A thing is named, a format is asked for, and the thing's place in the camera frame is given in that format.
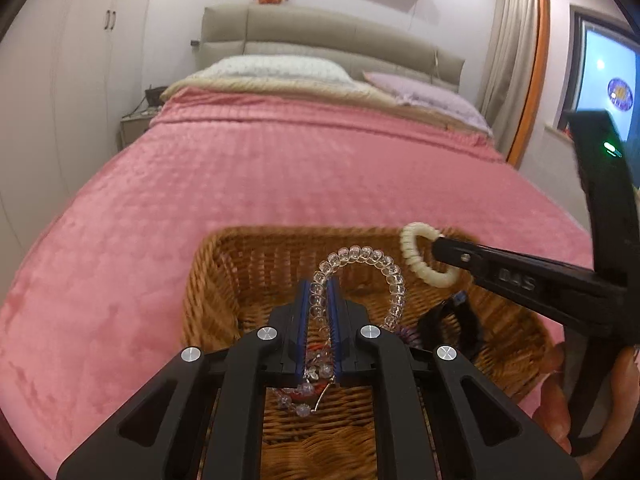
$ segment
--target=white wardrobe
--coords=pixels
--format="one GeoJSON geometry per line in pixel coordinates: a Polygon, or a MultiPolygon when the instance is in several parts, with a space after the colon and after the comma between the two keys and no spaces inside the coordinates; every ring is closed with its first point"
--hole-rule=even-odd
{"type": "Polygon", "coordinates": [[[0,43],[0,304],[24,253],[117,152],[148,0],[28,0],[0,43]]]}

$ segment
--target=human hand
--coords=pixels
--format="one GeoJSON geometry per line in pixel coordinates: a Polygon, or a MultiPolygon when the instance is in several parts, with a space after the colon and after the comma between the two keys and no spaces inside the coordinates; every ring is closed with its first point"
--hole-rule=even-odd
{"type": "MultiPolygon", "coordinates": [[[[568,434],[571,419],[561,386],[564,351],[561,345],[545,358],[541,370],[551,373],[542,385],[540,407],[535,420],[567,453],[571,453],[568,434]]],[[[612,409],[596,447],[587,455],[576,458],[585,480],[591,480],[611,458],[631,427],[640,398],[640,372],[632,347],[622,350],[611,370],[612,409]]]]}

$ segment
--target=woven basket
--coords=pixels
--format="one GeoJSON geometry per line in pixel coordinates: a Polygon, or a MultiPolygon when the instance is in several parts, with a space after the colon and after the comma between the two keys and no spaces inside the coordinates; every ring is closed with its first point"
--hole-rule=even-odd
{"type": "MultiPolygon", "coordinates": [[[[448,237],[472,240],[446,230],[448,237]]],[[[550,339],[537,316],[472,285],[461,272],[453,288],[426,285],[404,265],[399,231],[390,228],[241,227],[205,238],[198,249],[184,299],[183,343],[206,352],[231,346],[243,333],[265,325],[274,306],[293,300],[300,279],[311,277],[320,261],[340,247],[369,245],[389,254],[406,281],[401,324],[418,317],[457,290],[466,290],[484,327],[485,345],[476,365],[516,402],[537,382],[550,339]]],[[[430,243],[418,248],[436,270],[430,243]]],[[[345,297],[364,304],[373,323],[388,309],[388,285],[379,270],[353,264],[338,272],[345,297]]],[[[457,326],[445,333],[455,344],[457,326]]],[[[319,413],[299,418],[276,407],[269,393],[264,413],[261,478],[267,480],[373,480],[376,444],[368,388],[330,388],[319,413]]]]}

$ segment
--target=black window frame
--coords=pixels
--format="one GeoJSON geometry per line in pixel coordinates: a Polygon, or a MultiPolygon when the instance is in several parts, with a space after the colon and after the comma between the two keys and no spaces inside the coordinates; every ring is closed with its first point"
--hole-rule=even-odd
{"type": "Polygon", "coordinates": [[[566,128],[567,121],[562,112],[575,109],[580,90],[582,89],[582,78],[584,76],[582,64],[584,63],[586,50],[586,32],[584,32],[584,30],[595,30],[603,36],[607,36],[620,43],[625,43],[630,48],[640,52],[640,36],[635,34],[625,22],[594,10],[573,5],[570,7],[570,12],[569,59],[564,78],[564,100],[556,117],[556,127],[558,130],[564,130],[566,128]]]}

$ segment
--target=headboard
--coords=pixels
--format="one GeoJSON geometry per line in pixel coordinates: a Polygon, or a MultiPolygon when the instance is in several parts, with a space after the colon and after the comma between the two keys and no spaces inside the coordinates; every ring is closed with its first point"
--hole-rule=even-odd
{"type": "Polygon", "coordinates": [[[257,4],[207,7],[198,68],[241,54],[296,54],[332,60],[352,78],[404,75],[458,91],[465,60],[415,36],[338,12],[257,4]]]}

